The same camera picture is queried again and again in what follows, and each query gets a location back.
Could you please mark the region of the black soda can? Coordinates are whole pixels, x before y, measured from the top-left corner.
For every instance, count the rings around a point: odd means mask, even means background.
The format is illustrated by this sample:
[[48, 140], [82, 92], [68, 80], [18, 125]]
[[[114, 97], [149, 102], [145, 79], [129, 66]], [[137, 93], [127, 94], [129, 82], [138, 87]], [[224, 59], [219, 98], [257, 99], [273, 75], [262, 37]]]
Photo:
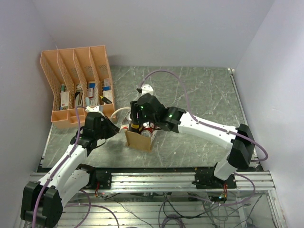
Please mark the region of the black soda can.
[[133, 125], [132, 122], [129, 125], [129, 131], [133, 132], [133, 133], [140, 133], [142, 130], [142, 125], [139, 122], [139, 116], [137, 113], [137, 117], [138, 117], [138, 125]]

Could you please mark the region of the watermelon print canvas bag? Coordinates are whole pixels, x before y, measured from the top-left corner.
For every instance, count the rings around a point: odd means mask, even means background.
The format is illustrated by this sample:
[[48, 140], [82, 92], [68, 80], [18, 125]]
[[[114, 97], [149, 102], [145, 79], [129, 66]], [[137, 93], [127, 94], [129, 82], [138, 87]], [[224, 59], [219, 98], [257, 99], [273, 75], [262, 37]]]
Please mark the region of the watermelon print canvas bag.
[[141, 133], [130, 132], [129, 125], [131, 122], [129, 122], [126, 119], [127, 114], [131, 112], [131, 109], [129, 107], [119, 108], [116, 111], [114, 111], [114, 113], [111, 114], [110, 116], [110, 120], [113, 121], [116, 115], [121, 111], [127, 112], [121, 122], [120, 131], [119, 131], [119, 133], [123, 133], [126, 137], [126, 146], [133, 149], [150, 152], [152, 150], [152, 143], [157, 134], [157, 130], [154, 129], [151, 137], [142, 136]]

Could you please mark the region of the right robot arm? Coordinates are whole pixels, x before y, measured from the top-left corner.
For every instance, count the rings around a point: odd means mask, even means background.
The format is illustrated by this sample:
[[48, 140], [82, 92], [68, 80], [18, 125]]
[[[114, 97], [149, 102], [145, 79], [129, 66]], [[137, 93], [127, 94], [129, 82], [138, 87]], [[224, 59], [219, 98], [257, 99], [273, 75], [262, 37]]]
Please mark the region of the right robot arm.
[[131, 125], [133, 131], [144, 123], [152, 123], [156, 128], [167, 132], [184, 133], [214, 142], [227, 150], [217, 162], [212, 173], [198, 184], [211, 184], [220, 188], [237, 170], [249, 168], [254, 152], [254, 138], [245, 124], [238, 127], [222, 125], [194, 116], [178, 107], [165, 107], [151, 94], [144, 94], [130, 102]]

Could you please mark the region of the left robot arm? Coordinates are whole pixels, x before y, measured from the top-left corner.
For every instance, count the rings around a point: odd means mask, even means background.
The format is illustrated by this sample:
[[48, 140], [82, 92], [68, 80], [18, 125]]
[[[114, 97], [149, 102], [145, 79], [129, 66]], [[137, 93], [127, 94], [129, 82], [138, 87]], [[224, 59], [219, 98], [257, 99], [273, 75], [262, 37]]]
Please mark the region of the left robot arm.
[[99, 140], [107, 140], [119, 133], [108, 117], [100, 112], [89, 112], [84, 126], [78, 126], [75, 136], [54, 165], [36, 182], [28, 182], [24, 187], [20, 218], [44, 228], [53, 228], [61, 218], [64, 206], [83, 187], [91, 189], [97, 177], [92, 166], [83, 162], [99, 147]]

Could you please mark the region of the red can back left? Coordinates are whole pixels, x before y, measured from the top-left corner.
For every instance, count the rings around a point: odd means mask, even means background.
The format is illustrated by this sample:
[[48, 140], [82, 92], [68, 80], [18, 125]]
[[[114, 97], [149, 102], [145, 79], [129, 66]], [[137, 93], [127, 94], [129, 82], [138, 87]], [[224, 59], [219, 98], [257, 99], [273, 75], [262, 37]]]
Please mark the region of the red can back left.
[[126, 119], [127, 119], [129, 122], [132, 121], [132, 119], [131, 119], [131, 113], [130, 113], [130, 112], [127, 114]]

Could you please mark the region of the red can silver top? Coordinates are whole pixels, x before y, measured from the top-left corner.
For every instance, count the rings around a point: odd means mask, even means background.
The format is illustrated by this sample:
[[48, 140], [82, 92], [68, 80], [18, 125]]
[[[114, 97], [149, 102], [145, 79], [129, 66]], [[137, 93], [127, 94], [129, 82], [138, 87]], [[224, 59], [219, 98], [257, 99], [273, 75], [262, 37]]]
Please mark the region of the red can silver top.
[[151, 133], [154, 131], [154, 124], [153, 123], [145, 122], [145, 123], [143, 123], [142, 126], [143, 126], [144, 130], [150, 131]]

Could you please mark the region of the red can front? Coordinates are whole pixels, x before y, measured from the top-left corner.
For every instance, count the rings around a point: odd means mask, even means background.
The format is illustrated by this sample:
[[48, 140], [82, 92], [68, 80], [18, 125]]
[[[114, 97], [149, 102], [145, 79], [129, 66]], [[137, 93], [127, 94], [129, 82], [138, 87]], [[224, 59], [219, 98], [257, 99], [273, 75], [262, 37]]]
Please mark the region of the red can front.
[[151, 137], [152, 133], [149, 130], [142, 130], [141, 135], [145, 137]]

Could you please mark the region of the yellow highlighter marker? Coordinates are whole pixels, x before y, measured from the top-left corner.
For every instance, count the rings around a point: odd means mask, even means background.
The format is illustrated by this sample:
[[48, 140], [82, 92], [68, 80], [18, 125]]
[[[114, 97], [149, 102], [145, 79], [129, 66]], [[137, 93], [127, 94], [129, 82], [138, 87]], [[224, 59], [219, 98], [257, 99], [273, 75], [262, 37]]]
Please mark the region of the yellow highlighter marker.
[[113, 103], [113, 102], [112, 102], [110, 99], [108, 99], [107, 97], [100, 96], [100, 98], [101, 98], [101, 101], [102, 101], [103, 103], [105, 103], [105, 104], [112, 104], [112, 103]]

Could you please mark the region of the white medicine box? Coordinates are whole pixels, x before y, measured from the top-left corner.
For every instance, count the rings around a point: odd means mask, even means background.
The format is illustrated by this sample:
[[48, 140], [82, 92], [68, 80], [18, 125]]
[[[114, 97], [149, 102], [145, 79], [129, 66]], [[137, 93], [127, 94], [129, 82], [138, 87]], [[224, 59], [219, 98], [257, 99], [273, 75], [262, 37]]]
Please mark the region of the white medicine box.
[[62, 91], [60, 93], [60, 108], [61, 110], [66, 110], [68, 109], [68, 104], [69, 104], [69, 92], [68, 91]]

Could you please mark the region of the orange plastic file organizer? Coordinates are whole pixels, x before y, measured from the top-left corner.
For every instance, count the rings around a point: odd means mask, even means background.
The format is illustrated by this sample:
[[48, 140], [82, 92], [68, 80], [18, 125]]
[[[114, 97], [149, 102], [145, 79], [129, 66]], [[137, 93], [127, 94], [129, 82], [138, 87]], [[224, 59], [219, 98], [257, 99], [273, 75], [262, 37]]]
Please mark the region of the orange plastic file organizer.
[[[76, 127], [77, 115], [84, 124], [87, 113], [76, 107], [84, 106], [86, 98], [89, 98], [91, 107], [101, 105], [107, 117], [114, 113], [114, 86], [104, 45], [42, 51], [40, 64], [53, 92], [51, 122], [55, 127]], [[66, 110], [60, 108], [62, 91], [69, 92]], [[113, 103], [103, 103], [100, 96]]]

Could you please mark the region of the aluminium mounting rail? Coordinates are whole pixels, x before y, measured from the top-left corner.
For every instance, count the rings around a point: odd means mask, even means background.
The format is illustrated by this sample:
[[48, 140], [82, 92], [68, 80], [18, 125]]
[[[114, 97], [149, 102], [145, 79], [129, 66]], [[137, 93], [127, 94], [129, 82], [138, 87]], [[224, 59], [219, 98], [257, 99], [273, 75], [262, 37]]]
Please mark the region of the aluminium mounting rail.
[[[113, 173], [112, 179], [100, 192], [175, 192], [175, 191], [223, 191], [222, 187], [205, 188], [195, 180], [193, 172], [186, 173]], [[241, 172], [235, 176], [230, 191], [275, 190], [270, 172]]]

